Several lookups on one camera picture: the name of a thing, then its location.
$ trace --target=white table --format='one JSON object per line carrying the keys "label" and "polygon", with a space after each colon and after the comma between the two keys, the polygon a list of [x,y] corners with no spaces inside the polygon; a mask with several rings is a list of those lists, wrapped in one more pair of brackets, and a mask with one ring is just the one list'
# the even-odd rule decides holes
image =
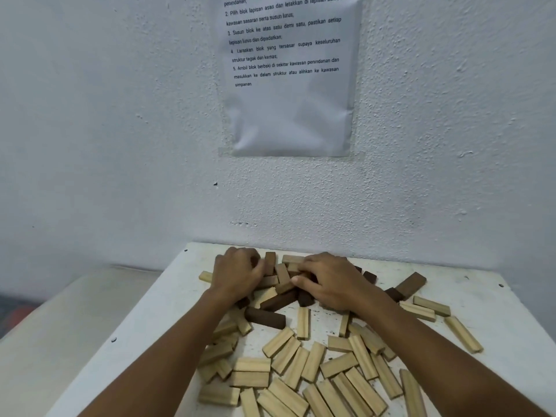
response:
{"label": "white table", "polygon": [[[201,271],[212,271],[216,255],[229,246],[189,243],[115,332],[99,348],[94,357],[81,370],[71,385],[52,407],[47,417],[77,416],[110,382],[152,345],[166,330],[183,316],[208,287],[197,279]],[[261,256],[266,250],[259,249]],[[277,251],[282,254],[303,253]],[[531,313],[511,292],[504,279],[497,273],[416,265],[369,259],[350,259],[364,270],[378,275],[378,286],[396,286],[413,272],[427,277],[427,284],[419,294],[431,300],[448,304],[484,347],[475,357],[506,379],[527,397],[549,413],[556,415],[556,345]],[[296,328],[297,303],[283,308],[279,313],[288,318],[288,326]],[[326,343],[329,334],[337,335],[340,316],[315,304],[311,309],[311,338],[303,341],[310,348],[313,341]],[[437,332],[461,346],[442,318],[435,323],[426,322]],[[263,356],[261,347],[278,330],[254,325],[254,331],[240,343],[235,356]],[[339,353],[327,352],[327,357]],[[396,376],[404,365],[400,359],[390,363]],[[241,407],[231,409],[198,404],[196,396],[201,386],[196,375],[192,380],[177,416],[241,416]],[[393,401],[380,385],[373,386],[390,405],[391,416],[406,415],[403,398]],[[425,397],[429,416],[438,416],[431,402]]]}

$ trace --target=wall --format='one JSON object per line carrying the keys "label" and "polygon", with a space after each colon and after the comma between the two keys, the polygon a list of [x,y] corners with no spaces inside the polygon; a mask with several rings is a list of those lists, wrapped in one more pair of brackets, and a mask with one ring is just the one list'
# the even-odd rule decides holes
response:
{"label": "wall", "polygon": [[499,270],[556,336],[556,0],[365,0],[348,160],[226,155],[204,13],[0,0],[0,291],[327,249]]}

